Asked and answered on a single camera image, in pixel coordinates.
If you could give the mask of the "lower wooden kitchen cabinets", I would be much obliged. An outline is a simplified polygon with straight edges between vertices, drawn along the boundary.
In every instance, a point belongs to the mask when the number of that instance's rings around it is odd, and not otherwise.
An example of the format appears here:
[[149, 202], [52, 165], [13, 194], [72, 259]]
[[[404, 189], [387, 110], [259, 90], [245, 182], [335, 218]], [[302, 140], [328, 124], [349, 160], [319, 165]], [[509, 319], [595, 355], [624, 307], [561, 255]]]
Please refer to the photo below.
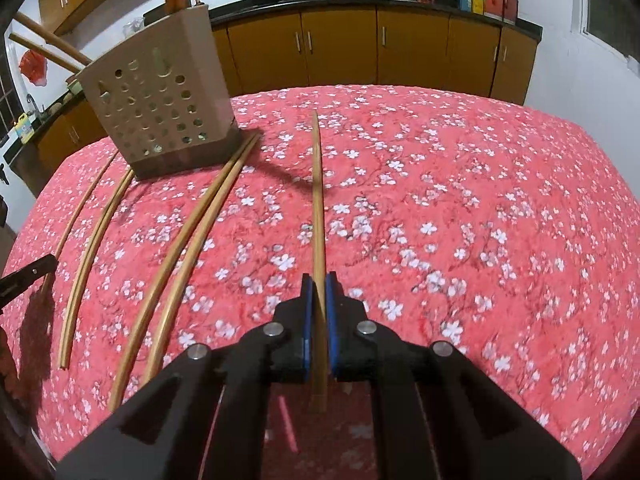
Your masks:
[[[541, 40], [514, 25], [406, 0], [296, 0], [212, 20], [230, 101], [328, 84], [396, 84], [525, 101]], [[82, 91], [22, 144], [16, 172], [40, 192], [70, 154], [111, 137]]]

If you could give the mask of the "yellow detergent bottle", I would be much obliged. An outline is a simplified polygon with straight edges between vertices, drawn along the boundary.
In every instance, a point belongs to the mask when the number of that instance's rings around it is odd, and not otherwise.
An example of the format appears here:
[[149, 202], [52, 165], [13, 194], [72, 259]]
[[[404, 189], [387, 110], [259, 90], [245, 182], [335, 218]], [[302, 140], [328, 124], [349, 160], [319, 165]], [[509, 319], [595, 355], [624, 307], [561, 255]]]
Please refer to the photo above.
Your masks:
[[26, 144], [34, 135], [35, 128], [32, 121], [26, 113], [21, 114], [15, 123], [14, 130], [21, 140], [22, 144]]

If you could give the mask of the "red floral tablecloth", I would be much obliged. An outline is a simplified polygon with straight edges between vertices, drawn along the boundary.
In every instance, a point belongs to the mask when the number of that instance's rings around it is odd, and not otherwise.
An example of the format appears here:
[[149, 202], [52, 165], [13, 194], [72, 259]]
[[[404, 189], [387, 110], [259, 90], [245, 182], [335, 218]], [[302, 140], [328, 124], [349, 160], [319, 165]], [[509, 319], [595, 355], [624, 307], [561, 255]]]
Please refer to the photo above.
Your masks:
[[[311, 113], [322, 135], [326, 265], [405, 340], [451, 342], [592, 474], [639, 405], [639, 203], [582, 128], [457, 93], [336, 86], [240, 96], [262, 132], [198, 256], [166, 352], [233, 344], [311, 268]], [[9, 256], [54, 252], [110, 140], [62, 163]], [[62, 457], [107, 416], [143, 297], [215, 169], [132, 182], [96, 254], [72, 359], [58, 340], [80, 260], [126, 174], [117, 156], [77, 218], [49, 295], [1, 324], [38, 436]]]

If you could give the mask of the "beige perforated utensil holder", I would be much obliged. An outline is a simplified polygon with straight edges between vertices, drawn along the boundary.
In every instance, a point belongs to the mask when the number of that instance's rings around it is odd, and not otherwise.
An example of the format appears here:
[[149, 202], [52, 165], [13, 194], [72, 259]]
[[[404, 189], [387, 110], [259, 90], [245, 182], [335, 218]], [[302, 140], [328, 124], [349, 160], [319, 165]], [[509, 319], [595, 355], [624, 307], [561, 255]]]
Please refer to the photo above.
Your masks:
[[77, 79], [138, 180], [222, 165], [242, 142], [204, 4], [136, 32]]

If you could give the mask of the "dark red oil bottle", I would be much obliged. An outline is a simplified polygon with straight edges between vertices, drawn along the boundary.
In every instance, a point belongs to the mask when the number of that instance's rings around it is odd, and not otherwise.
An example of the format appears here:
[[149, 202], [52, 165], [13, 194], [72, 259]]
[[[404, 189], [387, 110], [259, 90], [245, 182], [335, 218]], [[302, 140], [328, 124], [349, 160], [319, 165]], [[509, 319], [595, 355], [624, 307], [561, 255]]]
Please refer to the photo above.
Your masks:
[[514, 25], [518, 19], [518, 0], [503, 0], [502, 19], [510, 25]]

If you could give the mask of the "right barred window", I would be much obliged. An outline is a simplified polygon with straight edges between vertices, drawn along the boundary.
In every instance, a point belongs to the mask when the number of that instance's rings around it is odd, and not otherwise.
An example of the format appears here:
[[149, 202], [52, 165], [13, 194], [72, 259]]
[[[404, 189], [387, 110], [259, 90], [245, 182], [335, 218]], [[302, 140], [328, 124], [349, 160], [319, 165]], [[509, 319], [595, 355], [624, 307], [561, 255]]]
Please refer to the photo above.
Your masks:
[[587, 0], [586, 32], [626, 58], [639, 59], [639, 9], [631, 0]]

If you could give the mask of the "red plastic bag on wall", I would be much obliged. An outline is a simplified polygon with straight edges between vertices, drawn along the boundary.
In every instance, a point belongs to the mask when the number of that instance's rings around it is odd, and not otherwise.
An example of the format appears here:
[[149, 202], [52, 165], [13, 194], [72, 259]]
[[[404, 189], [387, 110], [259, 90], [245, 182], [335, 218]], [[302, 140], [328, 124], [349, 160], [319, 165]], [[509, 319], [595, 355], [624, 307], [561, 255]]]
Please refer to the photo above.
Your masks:
[[21, 74], [34, 86], [47, 85], [48, 60], [40, 53], [27, 50], [18, 63]]

